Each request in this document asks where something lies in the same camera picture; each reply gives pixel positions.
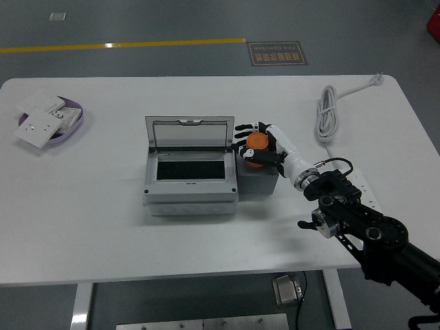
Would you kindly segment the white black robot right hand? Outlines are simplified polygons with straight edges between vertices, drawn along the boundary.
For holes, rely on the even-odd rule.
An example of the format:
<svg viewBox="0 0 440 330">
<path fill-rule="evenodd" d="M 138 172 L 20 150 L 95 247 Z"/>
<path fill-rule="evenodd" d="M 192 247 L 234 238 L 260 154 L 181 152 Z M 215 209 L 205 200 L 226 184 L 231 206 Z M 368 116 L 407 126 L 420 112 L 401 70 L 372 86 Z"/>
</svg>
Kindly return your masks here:
<svg viewBox="0 0 440 330">
<path fill-rule="evenodd" d="M 277 168 L 297 189 L 300 189 L 300 182 L 306 176 L 318 172 L 301 157 L 299 150 L 277 126 L 255 122 L 237 125 L 234 130 L 234 143 L 231 147 L 237 155 L 253 164 Z M 262 133 L 268 138 L 267 151 L 246 146 L 247 138 L 252 133 Z"/>
</svg>

